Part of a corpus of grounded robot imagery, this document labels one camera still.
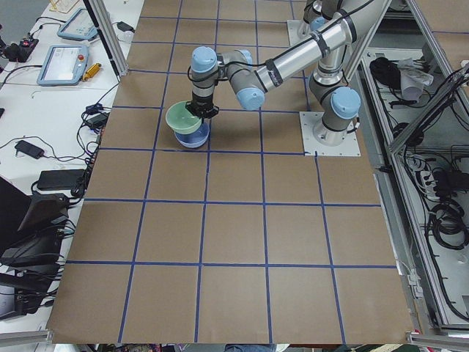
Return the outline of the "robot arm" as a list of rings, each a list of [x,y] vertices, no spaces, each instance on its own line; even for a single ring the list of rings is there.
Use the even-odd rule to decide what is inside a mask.
[[[307,0],[303,9],[303,21],[297,30],[299,38],[303,39],[311,30],[330,21],[337,11],[338,3],[335,0]]]
[[[323,145],[338,146],[351,132],[348,126],[361,107],[358,93],[342,82],[346,48],[368,34],[387,8],[386,1],[323,1],[324,24],[311,28],[302,41],[259,67],[253,66],[248,51],[221,54],[200,46],[191,57],[192,98],[185,107],[201,120],[214,117],[218,113],[213,103],[215,86],[227,80],[240,105],[257,110],[269,91],[315,64],[309,89],[324,112],[314,125],[314,138]]]

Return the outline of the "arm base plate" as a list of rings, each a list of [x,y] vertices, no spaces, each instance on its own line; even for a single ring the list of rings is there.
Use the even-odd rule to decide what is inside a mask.
[[[322,111],[301,111],[300,128],[303,153],[310,156],[360,157],[354,124],[350,120],[344,131],[330,131],[322,121]]]
[[[304,41],[310,33],[310,25],[303,20],[288,20],[287,32],[289,45],[293,46]]]

